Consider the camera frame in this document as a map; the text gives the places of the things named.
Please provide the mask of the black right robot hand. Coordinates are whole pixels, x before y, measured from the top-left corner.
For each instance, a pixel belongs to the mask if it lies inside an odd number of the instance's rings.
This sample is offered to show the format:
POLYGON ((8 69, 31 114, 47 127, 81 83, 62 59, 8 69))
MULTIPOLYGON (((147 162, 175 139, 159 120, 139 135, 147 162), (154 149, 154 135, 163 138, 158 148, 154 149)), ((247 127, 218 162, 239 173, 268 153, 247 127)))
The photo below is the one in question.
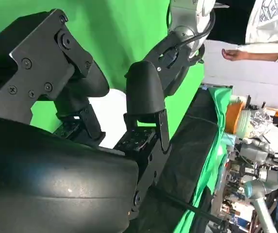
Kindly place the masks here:
POLYGON ((60 9, 0 33, 0 233, 121 233, 170 151, 153 63, 127 73, 127 129, 105 148, 89 102, 108 82, 60 9))

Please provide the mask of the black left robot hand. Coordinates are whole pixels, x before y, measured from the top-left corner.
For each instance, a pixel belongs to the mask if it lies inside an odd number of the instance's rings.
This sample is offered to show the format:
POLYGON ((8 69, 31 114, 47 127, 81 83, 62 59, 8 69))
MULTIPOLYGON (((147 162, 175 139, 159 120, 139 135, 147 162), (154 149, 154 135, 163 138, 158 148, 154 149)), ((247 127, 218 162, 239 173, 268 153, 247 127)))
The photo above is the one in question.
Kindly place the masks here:
POLYGON ((165 97, 174 95, 184 80, 190 66, 190 52, 188 46, 178 48, 171 40, 162 40, 145 56, 144 60, 158 71, 165 97))

